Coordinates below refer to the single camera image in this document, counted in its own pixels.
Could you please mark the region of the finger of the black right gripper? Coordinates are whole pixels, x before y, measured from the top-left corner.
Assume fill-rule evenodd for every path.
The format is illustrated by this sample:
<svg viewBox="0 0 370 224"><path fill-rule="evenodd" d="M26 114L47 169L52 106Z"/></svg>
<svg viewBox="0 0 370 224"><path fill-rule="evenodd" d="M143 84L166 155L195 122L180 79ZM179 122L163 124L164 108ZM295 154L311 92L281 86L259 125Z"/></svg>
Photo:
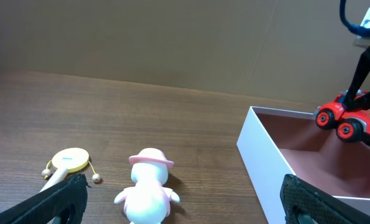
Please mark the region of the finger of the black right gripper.
<svg viewBox="0 0 370 224"><path fill-rule="evenodd" d="M350 86L346 94L346 110L362 110L370 108L370 92L356 98L358 87Z"/></svg>
<svg viewBox="0 0 370 224"><path fill-rule="evenodd" d="M359 58L359 62L357 64L351 85L358 87L358 89L360 89L369 72L370 72L370 46L361 54ZM346 96L343 101L343 107L346 109Z"/></svg>

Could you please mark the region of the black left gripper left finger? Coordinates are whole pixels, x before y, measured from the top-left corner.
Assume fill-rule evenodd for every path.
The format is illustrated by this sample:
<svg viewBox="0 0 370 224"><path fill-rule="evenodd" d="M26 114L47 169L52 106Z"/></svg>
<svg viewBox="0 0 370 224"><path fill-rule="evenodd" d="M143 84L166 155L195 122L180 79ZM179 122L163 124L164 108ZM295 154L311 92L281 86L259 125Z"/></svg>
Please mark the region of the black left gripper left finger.
<svg viewBox="0 0 370 224"><path fill-rule="evenodd" d="M87 188L86 176L75 174L0 213L0 224L81 223Z"/></svg>

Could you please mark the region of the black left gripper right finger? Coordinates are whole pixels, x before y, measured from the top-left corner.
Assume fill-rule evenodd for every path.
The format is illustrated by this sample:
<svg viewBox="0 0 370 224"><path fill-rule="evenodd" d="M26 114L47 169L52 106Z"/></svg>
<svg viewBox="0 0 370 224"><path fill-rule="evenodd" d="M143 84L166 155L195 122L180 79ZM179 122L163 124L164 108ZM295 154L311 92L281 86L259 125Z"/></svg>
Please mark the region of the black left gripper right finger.
<svg viewBox="0 0 370 224"><path fill-rule="evenodd" d="M284 176L280 199L286 224L370 224L370 216L299 179Z"/></svg>

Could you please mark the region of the red toy fire truck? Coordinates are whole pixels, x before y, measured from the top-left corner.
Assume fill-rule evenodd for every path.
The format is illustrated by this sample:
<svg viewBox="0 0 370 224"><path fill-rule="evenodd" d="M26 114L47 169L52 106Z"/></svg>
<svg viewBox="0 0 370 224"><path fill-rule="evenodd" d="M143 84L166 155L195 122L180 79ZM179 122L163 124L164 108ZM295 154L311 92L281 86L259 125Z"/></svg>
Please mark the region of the red toy fire truck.
<svg viewBox="0 0 370 224"><path fill-rule="evenodd" d="M370 108L346 111L343 107L345 91L315 110L315 123L320 129L336 130L343 142L360 142L370 146Z"/></svg>

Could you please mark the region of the white duck with pink hat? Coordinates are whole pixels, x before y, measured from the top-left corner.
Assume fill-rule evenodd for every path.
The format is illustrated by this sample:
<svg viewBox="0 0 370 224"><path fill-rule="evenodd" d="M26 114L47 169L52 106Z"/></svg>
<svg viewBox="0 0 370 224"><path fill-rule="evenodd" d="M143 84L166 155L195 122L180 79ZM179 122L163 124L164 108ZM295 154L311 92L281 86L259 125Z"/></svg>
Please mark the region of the white duck with pink hat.
<svg viewBox="0 0 370 224"><path fill-rule="evenodd" d="M159 149L149 147L130 156L129 163L135 185L124 188L114 203L124 203L123 213L131 224L162 223L170 215L171 203L180 202L179 195L164 186L174 162Z"/></svg>

